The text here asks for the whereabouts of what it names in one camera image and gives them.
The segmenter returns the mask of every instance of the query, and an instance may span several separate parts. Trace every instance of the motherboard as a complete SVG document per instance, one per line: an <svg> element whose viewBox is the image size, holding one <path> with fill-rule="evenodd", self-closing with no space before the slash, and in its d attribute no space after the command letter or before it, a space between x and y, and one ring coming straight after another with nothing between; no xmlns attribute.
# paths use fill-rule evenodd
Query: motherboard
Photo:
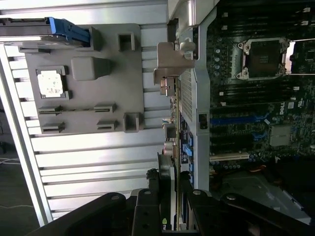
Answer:
<svg viewBox="0 0 315 236"><path fill-rule="evenodd" d="M309 158L315 153L315 5L228 2L218 4L207 31L213 169Z"/></svg>

